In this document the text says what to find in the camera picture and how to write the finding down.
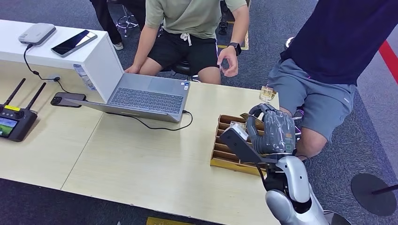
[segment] water bottle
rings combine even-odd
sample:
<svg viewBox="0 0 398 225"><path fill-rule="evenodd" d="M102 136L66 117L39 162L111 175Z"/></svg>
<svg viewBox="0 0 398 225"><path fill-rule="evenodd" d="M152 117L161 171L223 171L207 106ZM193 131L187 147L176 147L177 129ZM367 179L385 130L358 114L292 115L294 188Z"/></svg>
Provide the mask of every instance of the water bottle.
<svg viewBox="0 0 398 225"><path fill-rule="evenodd" d="M88 77L86 71L82 68L82 65L79 64L73 64L73 68L79 74L79 76L82 78L84 84L86 87L90 90L96 90L94 84L91 82L90 78Z"/></svg>

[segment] robotic hand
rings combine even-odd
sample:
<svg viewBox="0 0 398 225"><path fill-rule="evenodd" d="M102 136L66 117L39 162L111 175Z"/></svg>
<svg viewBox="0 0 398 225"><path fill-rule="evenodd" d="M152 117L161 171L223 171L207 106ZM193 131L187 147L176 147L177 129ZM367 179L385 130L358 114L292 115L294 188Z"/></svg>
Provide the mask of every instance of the robotic hand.
<svg viewBox="0 0 398 225"><path fill-rule="evenodd" d="M264 135L255 120L263 113ZM242 162L266 164L265 201L281 225L329 225L316 199L304 164L294 156L295 126L286 113L268 104L253 107L246 121L252 146L234 128L221 134L221 140Z"/></svg>

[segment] hand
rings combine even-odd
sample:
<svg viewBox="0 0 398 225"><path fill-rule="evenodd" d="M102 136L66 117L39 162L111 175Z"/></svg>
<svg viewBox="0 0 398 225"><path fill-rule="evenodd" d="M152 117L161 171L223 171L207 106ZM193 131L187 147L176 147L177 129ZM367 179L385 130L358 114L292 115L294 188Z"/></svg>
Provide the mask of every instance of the hand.
<svg viewBox="0 0 398 225"><path fill-rule="evenodd" d="M230 65L228 69L225 69L221 66L223 59L226 59L228 61L228 64ZM220 55L218 56L217 65L220 66L220 69L225 76L232 77L237 75L238 72L237 56L235 48L233 46L228 46L227 48L224 48L220 52Z"/></svg>
<svg viewBox="0 0 398 225"><path fill-rule="evenodd" d="M133 64L131 67L127 68L124 72L129 74L138 74L139 70L140 67Z"/></svg>

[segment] red floor line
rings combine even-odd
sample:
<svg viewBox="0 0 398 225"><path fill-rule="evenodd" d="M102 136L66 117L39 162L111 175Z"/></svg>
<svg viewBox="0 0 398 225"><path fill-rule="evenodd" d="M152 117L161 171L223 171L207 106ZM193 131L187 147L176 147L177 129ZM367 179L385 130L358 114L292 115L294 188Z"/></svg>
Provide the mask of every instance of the red floor line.
<svg viewBox="0 0 398 225"><path fill-rule="evenodd" d="M382 44L379 52L382 55L382 58L388 69L391 71L395 81L398 83L398 57L395 55L387 41Z"/></svg>

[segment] round black base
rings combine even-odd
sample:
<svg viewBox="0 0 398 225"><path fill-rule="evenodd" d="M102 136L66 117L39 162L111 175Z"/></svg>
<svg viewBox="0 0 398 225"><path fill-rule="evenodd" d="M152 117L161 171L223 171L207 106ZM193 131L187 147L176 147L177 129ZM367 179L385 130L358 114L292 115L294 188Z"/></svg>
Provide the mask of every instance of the round black base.
<svg viewBox="0 0 398 225"><path fill-rule="evenodd" d="M360 173L351 181L351 191L363 208L378 216L390 216L397 209L397 199L393 192L373 195L372 191L387 188L380 178Z"/></svg>

